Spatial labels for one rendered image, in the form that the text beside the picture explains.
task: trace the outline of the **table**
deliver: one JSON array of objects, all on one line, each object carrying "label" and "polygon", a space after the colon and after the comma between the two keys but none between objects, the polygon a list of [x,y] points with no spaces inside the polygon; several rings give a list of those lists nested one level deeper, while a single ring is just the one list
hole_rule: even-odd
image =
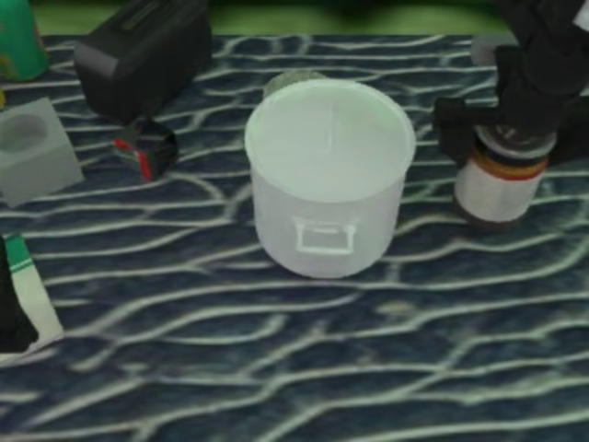
[{"label": "table", "polygon": [[[158,182],[112,154],[73,37],[6,88],[49,96],[87,180],[16,211],[66,338],[0,371],[3,442],[579,442],[589,434],[589,162],[553,169],[519,227],[452,210],[433,101],[491,104],[468,37],[217,38],[214,67],[161,114],[181,161]],[[305,67],[402,104],[419,149],[392,246],[336,282],[288,273],[252,225],[244,123]]]}]

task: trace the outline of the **bucket handle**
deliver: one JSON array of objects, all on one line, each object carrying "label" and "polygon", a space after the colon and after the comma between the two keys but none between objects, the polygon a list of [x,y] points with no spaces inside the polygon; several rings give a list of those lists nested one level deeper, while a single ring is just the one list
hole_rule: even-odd
[{"label": "bucket handle", "polygon": [[[342,226],[336,223],[306,221],[298,218],[294,220],[294,226],[296,227],[296,251],[311,255],[324,256],[346,256],[353,253],[356,226]],[[308,234],[321,235],[325,237],[345,235],[345,245],[343,247],[326,247],[306,244],[306,236]]]}]

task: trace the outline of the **green stripe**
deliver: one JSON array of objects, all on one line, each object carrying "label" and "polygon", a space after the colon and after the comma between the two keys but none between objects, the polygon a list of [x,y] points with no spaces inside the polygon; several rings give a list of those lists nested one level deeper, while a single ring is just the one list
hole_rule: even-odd
[{"label": "green stripe", "polygon": [[20,235],[15,235],[6,239],[6,250],[8,252],[8,262],[10,263],[11,273],[20,272],[30,265],[33,265],[33,261],[30,258],[29,248]]}]

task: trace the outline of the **bucket lid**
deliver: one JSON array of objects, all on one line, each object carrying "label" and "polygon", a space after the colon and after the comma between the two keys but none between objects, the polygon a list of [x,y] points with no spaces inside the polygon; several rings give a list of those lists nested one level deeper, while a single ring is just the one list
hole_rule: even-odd
[{"label": "bucket lid", "polygon": [[284,87],[251,114],[251,163],[295,197],[342,203],[403,179],[415,153],[405,111],[378,90],[352,81],[313,79]]}]

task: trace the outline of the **green cup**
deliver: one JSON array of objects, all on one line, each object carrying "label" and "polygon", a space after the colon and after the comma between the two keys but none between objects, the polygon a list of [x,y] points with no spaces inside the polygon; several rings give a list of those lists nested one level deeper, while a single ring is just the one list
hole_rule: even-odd
[{"label": "green cup", "polygon": [[0,0],[0,76],[28,81],[48,68],[29,0]]}]

